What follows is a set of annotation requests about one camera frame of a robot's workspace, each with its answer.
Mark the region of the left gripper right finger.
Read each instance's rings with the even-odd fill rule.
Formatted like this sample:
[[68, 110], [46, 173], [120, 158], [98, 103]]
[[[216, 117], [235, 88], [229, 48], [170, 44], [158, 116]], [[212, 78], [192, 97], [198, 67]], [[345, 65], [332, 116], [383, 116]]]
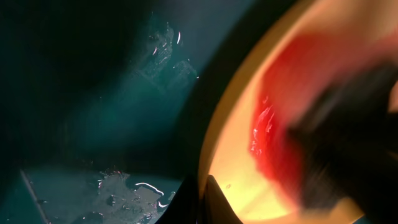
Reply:
[[203, 224], [243, 224], [212, 175], [207, 178], [203, 195]]

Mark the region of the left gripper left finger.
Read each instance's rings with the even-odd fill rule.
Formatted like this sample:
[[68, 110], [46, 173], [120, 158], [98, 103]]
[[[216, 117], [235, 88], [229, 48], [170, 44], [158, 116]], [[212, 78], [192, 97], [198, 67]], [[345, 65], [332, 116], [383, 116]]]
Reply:
[[196, 224], [198, 199], [197, 179], [188, 176], [155, 224]]

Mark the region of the red and grey sponge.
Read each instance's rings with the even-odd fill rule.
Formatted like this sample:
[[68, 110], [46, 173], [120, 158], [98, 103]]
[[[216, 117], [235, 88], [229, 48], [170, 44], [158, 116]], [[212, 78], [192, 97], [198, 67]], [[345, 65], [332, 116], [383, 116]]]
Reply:
[[265, 72], [249, 150], [302, 216], [348, 197], [370, 222], [397, 222], [396, 55], [396, 33], [300, 34]]

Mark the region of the yellow-green plate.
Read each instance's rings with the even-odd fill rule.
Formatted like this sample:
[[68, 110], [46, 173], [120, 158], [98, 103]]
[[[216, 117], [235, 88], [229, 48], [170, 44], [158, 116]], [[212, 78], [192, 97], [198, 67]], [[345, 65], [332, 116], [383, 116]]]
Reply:
[[299, 214], [249, 152], [259, 98], [267, 92], [282, 125], [296, 122], [329, 84], [397, 58], [397, 1], [299, 1], [262, 33], [228, 83], [202, 145], [198, 184], [215, 179], [233, 220], [244, 223], [353, 223], [351, 199], [326, 213]]

